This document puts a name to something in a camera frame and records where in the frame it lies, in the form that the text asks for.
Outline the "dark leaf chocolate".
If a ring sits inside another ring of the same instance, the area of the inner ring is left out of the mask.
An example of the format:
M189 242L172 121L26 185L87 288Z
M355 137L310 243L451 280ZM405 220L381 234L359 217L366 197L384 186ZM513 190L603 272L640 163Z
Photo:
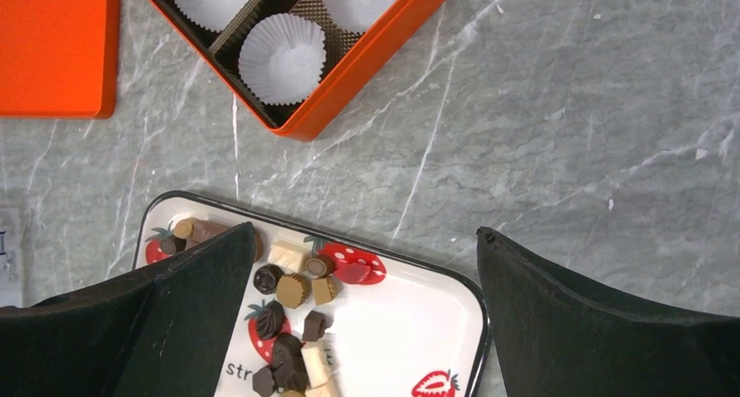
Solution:
M261 340L275 338L282 331L284 321L283 306L278 301L271 301L257 316L257 337Z

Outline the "brown bar chocolate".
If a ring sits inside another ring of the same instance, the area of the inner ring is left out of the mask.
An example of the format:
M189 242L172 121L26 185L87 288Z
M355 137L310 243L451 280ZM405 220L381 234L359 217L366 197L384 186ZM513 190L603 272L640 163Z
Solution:
M210 238L221 235L224 231L230 229L229 226L220 224L218 222L211 222L209 220L200 220L191 218L187 220L189 232L187 241L188 243L198 244L203 243Z

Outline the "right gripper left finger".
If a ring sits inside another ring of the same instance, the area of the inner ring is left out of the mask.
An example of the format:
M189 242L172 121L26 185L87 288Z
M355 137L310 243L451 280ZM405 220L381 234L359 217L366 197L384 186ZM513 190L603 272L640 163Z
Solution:
M104 282L5 306L2 395L213 395L256 249L242 223Z

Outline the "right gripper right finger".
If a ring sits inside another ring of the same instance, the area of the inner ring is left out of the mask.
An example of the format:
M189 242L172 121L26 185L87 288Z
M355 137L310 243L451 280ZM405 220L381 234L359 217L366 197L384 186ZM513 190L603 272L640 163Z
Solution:
M736 396L739 320L640 298L477 233L510 396Z

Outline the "brown oval chocolate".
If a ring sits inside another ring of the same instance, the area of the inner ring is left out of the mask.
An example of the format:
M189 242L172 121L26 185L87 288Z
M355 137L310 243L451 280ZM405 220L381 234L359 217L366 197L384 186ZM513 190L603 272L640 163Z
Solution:
M257 229L254 231L253 242L254 242L254 248L255 248L255 253L253 255L253 262L256 263L260 260L260 258L263 255L263 251L264 251L261 235Z

